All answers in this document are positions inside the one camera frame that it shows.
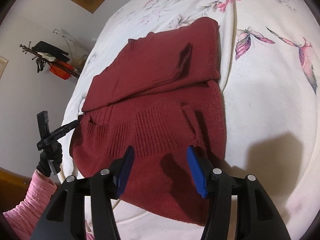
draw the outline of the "wooden bed frame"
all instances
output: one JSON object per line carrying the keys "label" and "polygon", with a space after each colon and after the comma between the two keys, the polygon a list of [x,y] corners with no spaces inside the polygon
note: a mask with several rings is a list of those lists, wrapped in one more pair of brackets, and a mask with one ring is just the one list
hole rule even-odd
{"label": "wooden bed frame", "polygon": [[0,168],[0,210],[11,210],[24,200],[31,178]]}

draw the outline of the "sweater sleeve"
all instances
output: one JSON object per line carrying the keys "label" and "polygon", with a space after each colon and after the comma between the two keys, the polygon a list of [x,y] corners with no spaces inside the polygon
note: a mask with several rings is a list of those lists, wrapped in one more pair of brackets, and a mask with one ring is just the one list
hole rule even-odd
{"label": "sweater sleeve", "polygon": [[12,229],[31,236],[56,189],[57,186],[52,180],[44,180],[35,171],[25,200],[14,209],[3,213]]}
{"label": "sweater sleeve", "polygon": [[94,240],[94,236],[86,232],[87,240]]}

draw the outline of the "gloved hand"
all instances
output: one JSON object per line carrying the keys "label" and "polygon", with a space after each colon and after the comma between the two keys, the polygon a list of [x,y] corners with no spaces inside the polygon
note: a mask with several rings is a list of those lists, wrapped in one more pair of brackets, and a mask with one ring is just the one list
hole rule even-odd
{"label": "gloved hand", "polygon": [[50,177],[50,175],[51,175],[51,169],[48,164],[48,159],[49,160],[53,159],[52,164],[53,164],[55,170],[57,171],[57,173],[60,172],[61,171],[60,165],[62,163],[62,145],[60,143],[58,143],[58,148],[54,152],[53,157],[48,158],[47,153],[45,151],[43,151],[40,154],[40,161],[37,166],[37,170],[40,171],[46,177]]}

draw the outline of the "white wall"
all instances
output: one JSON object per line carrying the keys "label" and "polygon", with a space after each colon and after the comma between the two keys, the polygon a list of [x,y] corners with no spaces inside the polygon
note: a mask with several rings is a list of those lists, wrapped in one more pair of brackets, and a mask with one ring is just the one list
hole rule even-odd
{"label": "white wall", "polygon": [[24,17],[9,13],[0,27],[0,55],[9,60],[0,79],[0,166],[31,176],[39,162],[36,114],[47,110],[51,130],[61,125],[76,80],[63,80],[48,66],[37,74],[33,55],[19,45],[43,40],[65,49],[62,38]]}
{"label": "white wall", "polygon": [[130,0],[106,0],[94,14],[70,0],[17,0],[0,26],[0,55],[9,60],[0,79],[0,167],[31,176],[39,161],[36,114],[47,110],[51,130],[61,125],[75,80],[64,81],[48,71],[36,72],[31,54],[19,45],[43,40],[65,51],[53,34],[65,29],[91,49],[107,20]]}
{"label": "white wall", "polygon": [[92,49],[107,20],[129,1],[105,0],[94,14],[70,0],[18,0],[12,10],[49,31],[65,29]]}

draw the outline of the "orange basket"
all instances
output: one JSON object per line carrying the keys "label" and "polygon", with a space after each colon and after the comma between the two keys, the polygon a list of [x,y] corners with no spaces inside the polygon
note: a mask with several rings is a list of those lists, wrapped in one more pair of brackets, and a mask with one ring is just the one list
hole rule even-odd
{"label": "orange basket", "polygon": [[56,62],[51,62],[49,63],[50,66],[50,71],[55,74],[56,76],[67,80],[69,77],[71,77],[71,74],[63,71],[62,69],[60,69],[59,67],[57,67],[57,65],[62,65],[65,68],[68,68],[70,70],[73,70],[73,67],[71,65],[69,65],[68,63],[65,63],[61,60],[56,59]]}

